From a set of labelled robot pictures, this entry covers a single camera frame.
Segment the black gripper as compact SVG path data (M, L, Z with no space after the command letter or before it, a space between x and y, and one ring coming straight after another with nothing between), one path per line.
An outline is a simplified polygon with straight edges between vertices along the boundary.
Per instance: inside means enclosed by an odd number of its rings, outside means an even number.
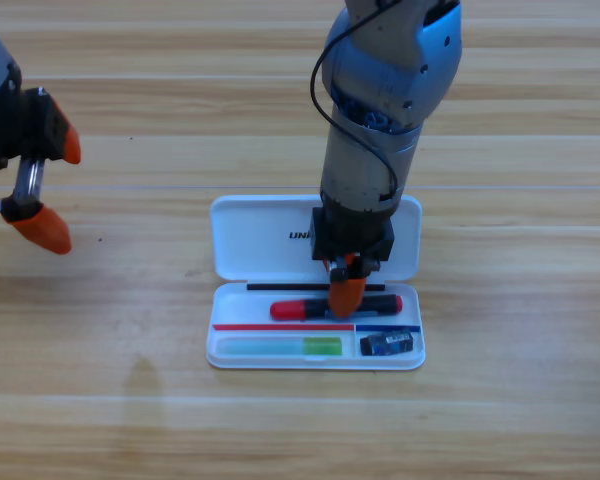
M40 201L45 160L81 162L77 130L55 99L40 87L0 94L0 170L20 164L10 196L0 199L0 215L22 237L57 255L71 251L66 222Z
M328 305L335 318L347 318L359 308L366 277L389 259L394 240L389 217L338 215L327 207L312 209L311 255L324 263L331 279Z

